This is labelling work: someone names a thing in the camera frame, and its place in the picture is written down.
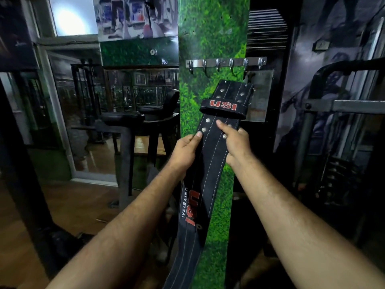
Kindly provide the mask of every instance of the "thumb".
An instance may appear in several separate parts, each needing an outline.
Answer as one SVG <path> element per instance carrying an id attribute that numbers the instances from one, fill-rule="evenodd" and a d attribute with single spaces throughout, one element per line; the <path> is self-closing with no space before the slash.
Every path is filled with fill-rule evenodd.
<path id="1" fill-rule="evenodd" d="M 190 143 L 187 146 L 190 146 L 193 150 L 195 150 L 198 147 L 201 139 L 202 139 L 202 132 L 199 131 L 195 134 L 195 136 L 193 137 L 193 139 L 190 141 Z"/>
<path id="2" fill-rule="evenodd" d="M 223 123 L 221 120 L 216 120 L 216 124 L 218 126 L 218 128 L 224 132 L 226 135 L 228 135 L 229 133 L 231 133 L 232 131 L 235 131 L 232 127 L 226 125 L 225 123 Z"/>

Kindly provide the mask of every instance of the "weightlifting belt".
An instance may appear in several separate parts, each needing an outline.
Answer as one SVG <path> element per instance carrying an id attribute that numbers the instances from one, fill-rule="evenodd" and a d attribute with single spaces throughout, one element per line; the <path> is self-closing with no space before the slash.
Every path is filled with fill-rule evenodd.
<path id="1" fill-rule="evenodd" d="M 197 131 L 203 133 L 203 138 L 183 181 L 177 235 L 179 251 L 164 289 L 187 289 L 194 277 L 228 153 L 226 136 L 215 121 L 219 119 L 238 129 L 239 121 L 246 118 L 252 91 L 252 84 L 221 80 L 213 96 L 202 101 L 203 116 Z"/>

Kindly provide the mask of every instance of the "poster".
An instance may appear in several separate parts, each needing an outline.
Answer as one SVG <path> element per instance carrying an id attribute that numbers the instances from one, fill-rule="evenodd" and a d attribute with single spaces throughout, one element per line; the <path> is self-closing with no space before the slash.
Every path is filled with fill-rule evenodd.
<path id="1" fill-rule="evenodd" d="M 178 35 L 177 0 L 94 0 L 100 42 Z"/>
<path id="2" fill-rule="evenodd" d="M 303 99 L 309 95 L 310 83 L 322 66 L 343 60 L 355 60 L 359 52 L 357 37 L 378 11 L 382 0 L 304 0 L 299 34 L 289 60 L 283 91 L 281 113 L 275 138 L 275 152 L 291 161 L 301 132 Z M 325 52 L 313 52 L 317 40 L 327 40 Z M 360 75 L 352 74 L 341 90 L 342 73 L 332 73 L 322 99 L 345 99 L 356 95 Z M 327 140 L 332 116 L 319 113 L 310 141 L 309 153 L 318 155 Z"/>
<path id="3" fill-rule="evenodd" d="M 0 72 L 37 68 L 20 0 L 0 0 Z"/>

